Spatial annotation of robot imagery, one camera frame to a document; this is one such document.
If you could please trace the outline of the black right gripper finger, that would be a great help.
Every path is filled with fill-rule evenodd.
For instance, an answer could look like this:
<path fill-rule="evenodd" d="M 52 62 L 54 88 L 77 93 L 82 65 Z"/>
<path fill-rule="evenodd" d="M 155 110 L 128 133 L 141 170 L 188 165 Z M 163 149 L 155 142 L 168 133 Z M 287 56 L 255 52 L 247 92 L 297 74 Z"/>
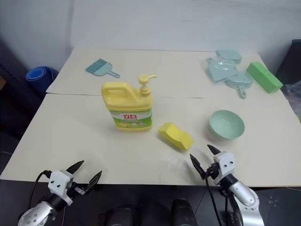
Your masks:
<path fill-rule="evenodd" d="M 212 145 L 207 145 L 207 147 L 209 148 L 209 150 L 211 151 L 211 153 L 213 155 L 217 155 L 221 152 L 220 150 L 218 150 L 216 147 L 214 147 Z"/>
<path fill-rule="evenodd" d="M 205 180 L 206 179 L 206 172 L 200 166 L 199 161 L 192 154 L 190 154 L 190 159 L 191 159 L 191 162 L 192 162 L 194 168 L 200 174 L 201 179 Z"/>

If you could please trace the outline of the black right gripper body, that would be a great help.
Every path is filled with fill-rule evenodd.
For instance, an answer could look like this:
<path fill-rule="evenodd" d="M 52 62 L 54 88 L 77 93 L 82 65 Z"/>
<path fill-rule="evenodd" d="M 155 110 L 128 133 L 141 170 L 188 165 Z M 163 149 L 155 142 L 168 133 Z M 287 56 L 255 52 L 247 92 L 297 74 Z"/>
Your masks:
<path fill-rule="evenodd" d="M 215 180 L 219 175 L 219 163 L 214 162 L 212 163 L 209 168 L 206 170 L 206 181 L 208 178 L 211 178 L 212 180 Z"/>

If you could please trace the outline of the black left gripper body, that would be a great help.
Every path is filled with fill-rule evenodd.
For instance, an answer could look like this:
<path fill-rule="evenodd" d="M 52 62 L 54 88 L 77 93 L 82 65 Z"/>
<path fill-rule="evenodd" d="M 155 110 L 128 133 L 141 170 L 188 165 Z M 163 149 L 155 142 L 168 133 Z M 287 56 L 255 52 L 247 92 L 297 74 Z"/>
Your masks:
<path fill-rule="evenodd" d="M 88 184 L 78 184 L 76 182 L 72 182 L 71 187 L 67 190 L 67 195 L 72 200 L 79 195 L 84 196 L 87 194 L 87 187 Z"/>

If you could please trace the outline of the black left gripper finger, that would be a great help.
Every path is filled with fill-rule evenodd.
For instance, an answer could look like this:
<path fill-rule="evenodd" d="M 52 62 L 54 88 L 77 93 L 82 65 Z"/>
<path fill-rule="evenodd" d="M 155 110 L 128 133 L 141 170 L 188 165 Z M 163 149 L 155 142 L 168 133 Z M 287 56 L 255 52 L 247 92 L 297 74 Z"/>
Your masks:
<path fill-rule="evenodd" d="M 102 171 L 98 172 L 97 174 L 95 174 L 92 179 L 89 181 L 89 184 L 87 185 L 87 187 L 85 188 L 85 192 L 86 194 L 88 194 L 93 187 L 98 183 L 100 177 L 102 175 Z"/>
<path fill-rule="evenodd" d="M 66 172 L 68 173 L 68 175 L 74 175 L 77 170 L 81 167 L 81 165 L 84 163 L 84 160 L 81 160 L 73 165 L 71 165 Z"/>

